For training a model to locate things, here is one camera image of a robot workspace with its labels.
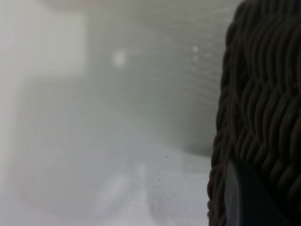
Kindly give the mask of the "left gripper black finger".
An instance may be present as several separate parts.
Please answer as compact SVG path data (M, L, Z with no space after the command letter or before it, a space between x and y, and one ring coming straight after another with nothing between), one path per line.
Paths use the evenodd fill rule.
M228 226L291 226L276 207L256 171L247 163L227 165L224 192Z

